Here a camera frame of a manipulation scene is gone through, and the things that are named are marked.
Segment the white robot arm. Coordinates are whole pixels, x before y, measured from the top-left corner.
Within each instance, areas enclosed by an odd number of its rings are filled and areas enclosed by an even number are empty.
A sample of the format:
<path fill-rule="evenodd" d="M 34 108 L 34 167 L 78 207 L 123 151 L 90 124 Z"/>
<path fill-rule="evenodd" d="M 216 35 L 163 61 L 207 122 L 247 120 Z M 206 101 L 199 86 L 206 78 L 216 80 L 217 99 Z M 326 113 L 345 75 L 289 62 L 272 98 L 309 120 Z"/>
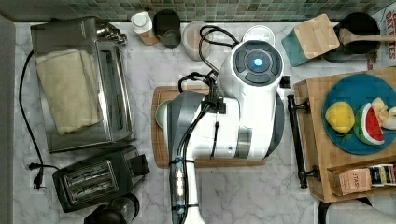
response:
<path fill-rule="evenodd" d="M 249 40 L 226 56 L 209 94 L 185 91 L 166 107 L 163 135 L 169 157 L 173 224 L 205 224 L 199 209 L 195 160 L 261 161 L 280 142 L 283 103 L 277 94 L 283 59 L 271 44 Z"/>

